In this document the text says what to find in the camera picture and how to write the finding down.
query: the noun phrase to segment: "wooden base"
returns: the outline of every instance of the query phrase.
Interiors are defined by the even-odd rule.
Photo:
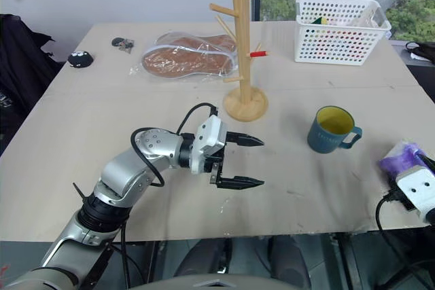
[[[267,110],[268,101],[263,91],[251,88],[252,101],[246,105],[241,102],[240,88],[229,92],[224,98],[224,107],[228,115],[240,122],[252,122]]]

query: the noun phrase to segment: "blue mug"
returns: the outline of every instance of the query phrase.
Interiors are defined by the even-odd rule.
[[[345,138],[351,132],[355,133],[355,136],[350,143],[345,143]],[[340,107],[330,105],[316,113],[307,140],[314,151],[330,153],[337,147],[352,148],[361,137],[362,129],[355,126],[351,114]]]

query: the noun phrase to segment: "keys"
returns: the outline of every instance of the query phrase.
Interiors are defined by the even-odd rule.
[[[119,50],[131,53],[131,49],[135,46],[135,40],[116,37],[111,41],[113,47],[118,47]]]

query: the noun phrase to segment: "white plastic basket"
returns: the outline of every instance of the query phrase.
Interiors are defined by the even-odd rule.
[[[392,27],[375,0],[296,0],[296,11],[297,62],[360,66]]]

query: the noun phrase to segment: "purple object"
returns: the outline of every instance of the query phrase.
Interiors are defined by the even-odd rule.
[[[387,157],[378,161],[378,165],[383,171],[387,172],[391,178],[396,179],[400,173],[403,173],[413,166],[423,166],[427,168],[417,154],[426,156],[416,143],[397,144],[388,153]]]

